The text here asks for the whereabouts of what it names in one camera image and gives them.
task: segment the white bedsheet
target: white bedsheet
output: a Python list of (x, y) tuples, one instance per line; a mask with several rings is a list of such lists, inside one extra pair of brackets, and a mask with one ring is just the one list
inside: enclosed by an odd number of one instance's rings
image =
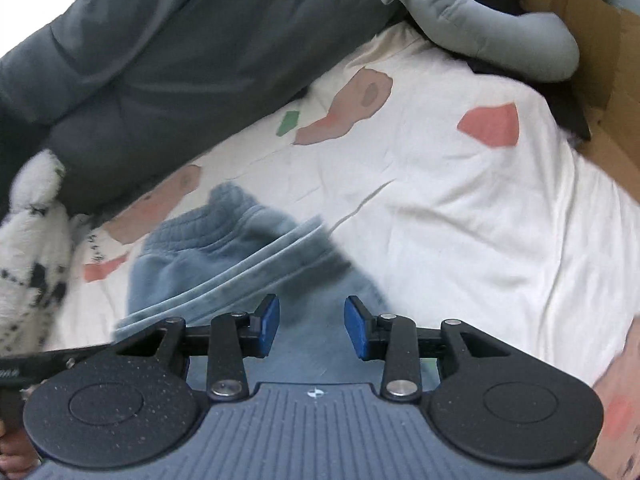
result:
[[(295, 129), (276, 135), (288, 110), (300, 111), (298, 126), (323, 117), (363, 66), (393, 79), (373, 117), (309, 146), (292, 144)], [(472, 108), (512, 102), (516, 146), (490, 148), (456, 128)], [(589, 384), (640, 312), (638, 204), (572, 152), (537, 93), (472, 74), (405, 25), (194, 164), (200, 185), (170, 217), (203, 205), (224, 180), (299, 221), (321, 214), (396, 313), (427, 327), (463, 319)], [(50, 348), (109, 339), (142, 244), (100, 228), (78, 247)], [(86, 282), (86, 264), (126, 253), (107, 277)]]

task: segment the screw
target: screw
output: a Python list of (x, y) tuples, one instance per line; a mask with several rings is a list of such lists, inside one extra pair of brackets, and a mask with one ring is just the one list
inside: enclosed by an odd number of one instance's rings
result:
[(405, 379), (397, 379), (386, 384), (386, 390), (394, 397), (408, 397), (418, 391), (418, 386)]
[(235, 397), (242, 392), (242, 384), (235, 379), (216, 381), (211, 387), (211, 393), (219, 397)]

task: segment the ribbed plastic surface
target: ribbed plastic surface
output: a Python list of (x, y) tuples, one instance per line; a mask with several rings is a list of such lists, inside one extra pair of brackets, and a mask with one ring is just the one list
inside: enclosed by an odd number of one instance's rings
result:
[(30, 478), (601, 480), (582, 463), (532, 474), (473, 462), (443, 444), (416, 407), (381, 400), (368, 384), (263, 384), (249, 400), (214, 406), (190, 441), (153, 463), (104, 472), (46, 463)]

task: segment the gray pillow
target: gray pillow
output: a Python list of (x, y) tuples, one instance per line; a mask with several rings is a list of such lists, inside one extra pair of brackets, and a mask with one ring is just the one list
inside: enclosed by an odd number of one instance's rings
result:
[(538, 82), (567, 80), (578, 68), (578, 45), (551, 12), (511, 16), (475, 0), (400, 1), (430, 40), (447, 50)]

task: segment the hand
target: hand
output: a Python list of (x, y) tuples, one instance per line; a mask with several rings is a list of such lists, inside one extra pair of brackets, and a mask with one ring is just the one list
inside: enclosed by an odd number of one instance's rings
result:
[(0, 421), (0, 470), (9, 480), (20, 480), (39, 464), (38, 454), (24, 429), (7, 434)]

